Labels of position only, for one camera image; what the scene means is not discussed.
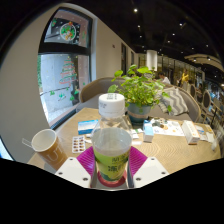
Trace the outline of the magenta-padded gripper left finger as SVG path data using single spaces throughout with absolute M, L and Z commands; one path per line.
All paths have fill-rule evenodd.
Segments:
M 90 188 L 95 172 L 95 156 L 92 147 L 78 157 L 69 157 L 55 175 L 84 188 Z

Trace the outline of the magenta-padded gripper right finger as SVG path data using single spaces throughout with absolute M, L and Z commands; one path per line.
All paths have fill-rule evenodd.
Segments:
M 140 188 L 168 175 L 156 157 L 147 157 L 135 147 L 130 149 L 128 160 L 128 186 Z

